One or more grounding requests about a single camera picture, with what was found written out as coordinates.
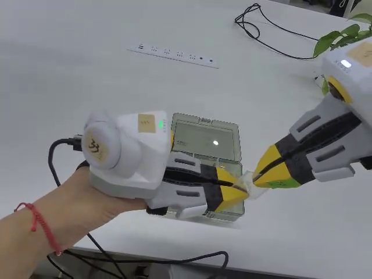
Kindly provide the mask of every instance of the green plant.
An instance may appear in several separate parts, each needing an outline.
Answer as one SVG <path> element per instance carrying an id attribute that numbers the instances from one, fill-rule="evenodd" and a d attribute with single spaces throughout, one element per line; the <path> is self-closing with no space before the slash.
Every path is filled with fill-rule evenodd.
<path id="1" fill-rule="evenodd" d="M 315 45 L 313 57 L 319 56 L 328 49 L 332 51 L 335 48 L 342 48 L 345 45 L 349 45 L 372 36 L 372 15 L 369 15 L 368 13 L 360 13 L 351 19 L 362 19 L 370 24 L 369 28 L 367 30 L 360 31 L 360 26 L 355 23 L 342 31 L 332 31 L 327 35 L 324 35 Z M 328 83 L 326 80 L 323 81 L 321 90 L 324 95 L 328 92 Z"/>

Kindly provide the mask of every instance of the red bracelet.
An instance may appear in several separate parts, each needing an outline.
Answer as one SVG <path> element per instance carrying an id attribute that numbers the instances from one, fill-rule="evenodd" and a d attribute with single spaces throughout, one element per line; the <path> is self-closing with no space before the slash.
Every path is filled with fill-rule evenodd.
<path id="1" fill-rule="evenodd" d="M 37 222 L 39 222 L 39 224 L 41 225 L 42 230 L 44 231 L 44 233 L 45 233 L 45 235 L 46 235 L 46 237 L 49 241 L 50 246 L 54 249 L 56 255 L 60 256 L 62 254 L 61 247 L 59 246 L 56 239 L 54 238 L 54 235 L 53 235 L 51 229 L 49 228 L 48 224 L 46 223 L 45 219 L 43 218 L 43 216 L 40 214 L 40 212 L 35 208 L 35 206 L 32 203 L 21 202 L 17 206 L 17 208 L 14 210 L 14 212 L 16 212 L 18 210 L 18 208 L 21 207 L 22 205 L 24 205 L 25 207 L 30 209 L 32 211 L 33 215 L 34 215 L 33 225 L 31 226 L 31 231 L 36 231 Z"/>

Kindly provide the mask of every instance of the black cord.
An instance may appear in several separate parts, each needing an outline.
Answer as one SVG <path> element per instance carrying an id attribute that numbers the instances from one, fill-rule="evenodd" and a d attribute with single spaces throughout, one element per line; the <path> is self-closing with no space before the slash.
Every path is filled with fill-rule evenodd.
<path id="1" fill-rule="evenodd" d="M 259 10 L 260 13 L 261 13 L 261 15 L 262 15 L 262 16 L 263 16 L 263 17 L 264 17 L 264 18 L 265 18 L 269 23 L 271 23 L 272 25 L 274 25 L 274 26 L 276 26 L 276 27 L 278 27 L 278 28 L 280 28 L 280 29 L 282 29 L 282 30 L 284 30 L 284 31 L 286 31 L 286 32 L 289 32 L 289 33 L 291 33 L 291 34 L 295 34 L 295 35 L 298 35 L 298 36 L 301 36 L 301 37 L 304 37 L 304 38 L 308 38 L 308 39 L 311 39 L 311 40 L 314 40 L 314 41 L 318 41 L 318 39 L 315 39 L 315 38 L 313 38 L 313 37 L 310 37 L 310 36 L 307 36 L 307 35 L 304 35 L 304 34 L 301 34 L 301 33 L 297 33 L 297 32 L 294 32 L 294 31 L 288 30 L 288 29 L 286 29 L 286 28 L 283 28 L 283 27 L 281 27 L 281 26 L 275 24 L 275 23 L 272 22 L 270 19 L 268 19 L 267 16 L 262 12 L 261 5 L 259 5 L 258 3 L 254 3 L 253 5 L 249 6 L 248 8 L 245 9 L 244 13 L 242 13 L 241 15 L 239 15 L 239 16 L 237 16 L 237 17 L 235 18 L 235 23 L 236 23 L 237 25 L 239 25 L 239 26 L 244 30 L 244 32 L 246 32 L 246 34 L 247 34 L 248 36 L 250 36 L 252 39 L 254 39 L 254 40 L 256 40 L 257 42 L 259 42 L 260 44 L 263 44 L 264 46 L 270 48 L 271 50 L 273 50 L 273 51 L 275 51 L 275 52 L 277 52 L 277 53 L 280 53 L 280 54 L 282 54 L 282 55 L 284 55 L 284 56 L 287 56 L 287 57 L 289 57 L 289 58 L 294 58 L 294 59 L 298 59 L 298 60 L 311 60 L 311 59 L 316 58 L 316 56 L 315 56 L 315 57 L 305 57 L 305 58 L 304 58 L 304 57 L 293 56 L 293 55 L 290 55 L 290 54 L 284 53 L 284 52 L 282 52 L 282 51 L 279 51 L 279 50 L 277 50 L 276 48 L 274 48 L 274 47 L 272 47 L 272 46 L 266 44 L 266 43 L 263 42 L 263 41 L 261 41 L 261 40 L 259 39 L 259 37 L 260 37 L 260 35 L 261 35 L 261 32 L 260 32 L 259 28 L 258 28 L 256 25 L 254 25 L 252 22 L 249 22 L 249 21 L 246 21 L 246 20 L 245 20 L 245 16 L 246 16 L 248 13 L 251 13 L 251 12 L 253 12 L 253 11 L 255 11 L 255 10 Z M 250 25 L 250 26 L 252 26 L 252 27 L 254 27 L 254 28 L 256 29 L 256 31 L 257 31 L 257 35 L 256 35 L 256 36 L 253 35 L 251 32 L 249 32 L 249 31 L 246 29 L 246 27 L 245 27 L 246 24 L 248 24 L 248 25 Z"/>
<path id="2" fill-rule="evenodd" d="M 81 255 L 81 254 L 74 253 L 74 252 L 71 252 L 71 251 L 66 251 L 66 254 L 81 257 L 81 258 L 88 259 L 88 260 L 96 260 L 96 261 L 99 261 L 99 262 L 108 262 L 108 260 L 106 260 L 106 259 L 100 259 L 100 258 L 97 258 L 97 257 Z M 226 267 L 227 267 L 228 253 L 226 251 L 219 251 L 219 252 L 215 252 L 215 253 L 206 254 L 206 255 L 203 255 L 203 256 L 192 257 L 190 259 L 185 259 L 185 260 L 116 260 L 116 262 L 117 263 L 183 264 L 183 263 L 191 263 L 191 262 L 194 262 L 196 260 L 202 260 L 202 259 L 206 259 L 206 258 L 209 258 L 209 257 L 219 256 L 219 255 L 224 255 L 225 259 L 224 259 L 224 262 L 223 262 L 222 266 L 218 269 L 218 271 L 215 274 L 213 274 L 212 276 L 208 277 L 208 279 L 213 279 L 213 278 L 216 278 L 218 275 L 220 275 L 221 272 L 223 270 L 225 270 Z"/>
<path id="3" fill-rule="evenodd" d="M 78 138 L 64 138 L 64 139 L 59 139 L 59 140 L 53 142 L 53 144 L 51 145 L 51 147 L 49 149 L 49 154 L 48 154 L 48 165 L 49 165 L 49 168 L 50 168 L 50 170 L 52 172 L 53 178 L 54 178 L 54 180 L 55 180 L 55 182 L 57 184 L 57 187 L 60 186 L 60 181 L 59 181 L 57 172 L 56 172 L 56 170 L 54 168 L 54 165 L 53 165 L 53 154 L 54 154 L 55 148 L 58 145 L 60 145 L 60 144 L 72 145 L 72 146 L 74 146 L 74 149 L 77 148 L 76 150 L 78 150 L 78 145 L 81 145 L 81 140 L 78 139 Z M 227 263 L 228 263 L 228 253 L 226 251 L 215 252 L 215 253 L 206 254 L 206 255 L 198 256 L 198 257 L 193 257 L 191 259 L 185 259 L 185 260 L 114 260 L 110 256 L 110 254 L 108 254 L 105 250 L 103 250 L 103 248 L 100 246 L 100 244 L 98 244 L 98 242 L 93 238 L 93 236 L 91 234 L 87 234 L 87 237 L 102 252 L 102 254 L 104 254 L 107 257 L 107 259 L 99 259 L 99 258 L 96 258 L 96 257 L 84 256 L 84 255 L 80 255 L 80 254 L 74 253 L 74 252 L 72 252 L 70 250 L 65 250 L 64 253 L 67 254 L 67 255 L 71 255 L 71 256 L 76 257 L 77 259 L 79 259 L 82 262 L 90 265 L 91 267 L 94 267 L 95 269 L 97 269 L 97 270 L 99 270 L 101 272 L 110 274 L 111 276 L 114 276 L 114 277 L 120 278 L 120 279 L 126 279 L 127 277 L 121 271 L 118 263 L 182 264 L 182 263 L 191 263 L 191 262 L 194 262 L 196 260 L 206 259 L 206 258 L 209 258 L 209 257 L 215 257 L 215 256 L 218 256 L 218 255 L 224 255 L 225 256 L 225 260 L 224 260 L 222 266 L 215 272 L 215 274 L 213 274 L 212 276 L 208 277 L 208 279 L 215 279 L 218 275 L 220 275 L 222 273 L 222 271 L 224 271 L 226 269 Z M 119 271 L 119 273 L 121 274 L 122 277 L 119 277 L 116 274 L 111 273 L 111 272 L 109 272 L 109 271 L 107 271 L 105 269 L 102 269 L 102 268 L 100 268 L 100 267 L 98 267 L 98 266 L 96 266 L 96 265 L 88 262 L 86 259 L 88 259 L 88 260 L 97 260 L 97 261 L 101 261 L 101 262 L 113 263 L 115 265 L 115 267 L 117 268 L 117 270 Z M 73 277 L 70 274 L 66 273 L 59 266 L 57 266 L 57 264 L 54 263 L 49 256 L 48 256 L 48 260 L 60 272 L 62 272 L 64 275 L 68 276 L 69 278 L 73 279 Z"/>
<path id="4" fill-rule="evenodd" d="M 49 154 L 48 154 L 48 166 L 52 172 L 52 175 L 53 175 L 53 178 L 57 184 L 57 187 L 60 186 L 60 181 L 59 181 L 59 178 L 58 178 L 58 175 L 57 175 L 57 172 L 54 168 L 54 165 L 53 165 L 53 155 L 54 155 L 54 150 L 55 148 L 60 145 L 60 144 L 68 144 L 68 145 L 80 145 L 81 144 L 81 140 L 80 139 L 75 139 L 75 138 L 62 138 L 62 139 L 59 139 L 55 142 L 53 142 L 53 144 L 51 145 L 50 149 L 49 149 Z M 111 263 L 113 263 L 117 269 L 117 271 L 120 273 L 120 275 L 122 276 L 123 279 L 127 279 L 126 275 L 122 272 L 122 270 L 120 269 L 119 265 L 115 262 L 115 260 L 111 257 L 110 254 L 108 254 L 105 250 L 103 250 L 103 248 L 100 246 L 100 244 L 98 244 L 98 242 L 94 239 L 94 237 L 91 235 L 91 234 L 87 234 L 87 237 L 94 243 L 94 245 L 102 252 L 102 254 L 104 254 Z M 92 267 L 102 271 L 103 269 L 101 269 L 100 267 L 98 266 L 94 266 L 94 264 L 90 264 Z"/>
<path id="5" fill-rule="evenodd" d="M 74 277 L 72 277 L 69 273 L 65 272 L 63 269 L 61 269 L 52 259 L 50 256 L 46 256 L 46 258 L 48 259 L 48 261 L 56 268 L 59 270 L 59 272 L 61 272 L 64 276 L 67 276 L 69 277 L 70 279 L 74 279 Z"/>
<path id="6" fill-rule="evenodd" d="M 70 255 L 70 256 L 76 257 L 78 260 L 82 261 L 83 263 L 86 263 L 87 265 L 89 265 L 89 266 L 91 266 L 91 267 L 93 267 L 93 268 L 95 268 L 95 269 L 97 269 L 97 270 L 99 270 L 99 271 L 101 271 L 101 272 L 103 272 L 103 273 L 109 274 L 109 275 L 111 275 L 111 276 L 113 276 L 113 277 L 115 277 L 115 278 L 118 278 L 118 279 L 123 279 L 122 277 L 116 275 L 115 273 L 112 273 L 112 272 L 110 272 L 110 271 L 108 271 L 108 270 L 106 270 L 106 269 L 103 269 L 103 268 L 101 268 L 101 267 L 99 267 L 99 266 L 96 266 L 95 264 L 92 264 L 91 262 L 85 260 L 85 259 L 82 257 L 82 255 L 79 255 L 79 254 L 73 253 L 73 252 L 71 252 L 71 251 L 69 251 L 69 250 L 65 250 L 64 253 L 65 253 L 66 255 Z"/>

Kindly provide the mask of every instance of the socket outlet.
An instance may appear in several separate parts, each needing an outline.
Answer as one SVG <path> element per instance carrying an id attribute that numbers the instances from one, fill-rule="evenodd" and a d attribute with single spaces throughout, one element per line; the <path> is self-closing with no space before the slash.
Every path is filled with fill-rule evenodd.
<path id="1" fill-rule="evenodd" d="M 128 50 L 216 69 L 219 68 L 215 59 L 169 47 L 164 48 L 161 46 L 144 44 L 140 42 L 134 47 L 128 48 Z"/>

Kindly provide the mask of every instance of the white desk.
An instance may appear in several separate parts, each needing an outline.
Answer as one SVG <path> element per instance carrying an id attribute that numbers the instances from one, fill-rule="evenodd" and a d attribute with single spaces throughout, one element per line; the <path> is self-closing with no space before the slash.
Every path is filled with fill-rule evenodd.
<path id="1" fill-rule="evenodd" d="M 273 53 L 250 40 L 234 18 L 250 1 L 7 1 L 0 4 L 0 217 L 55 185 L 52 141 L 81 132 L 90 111 L 164 109 L 238 123 L 245 169 L 321 99 L 320 64 Z M 276 23 L 319 37 L 345 19 L 262 1 Z M 251 18 L 263 22 L 258 15 Z M 258 23 L 262 40 L 309 56 L 314 42 Z M 143 41 L 204 53 L 210 69 L 126 50 Z M 82 161 L 59 148 L 66 179 Z M 367 278 L 372 272 L 371 174 L 246 202 L 227 227 L 126 213 L 94 231 L 108 251 L 184 259 L 226 250 L 229 268 L 315 278 Z M 84 238 L 76 247 L 95 249 Z M 203 264 L 219 266 L 222 258 Z"/>

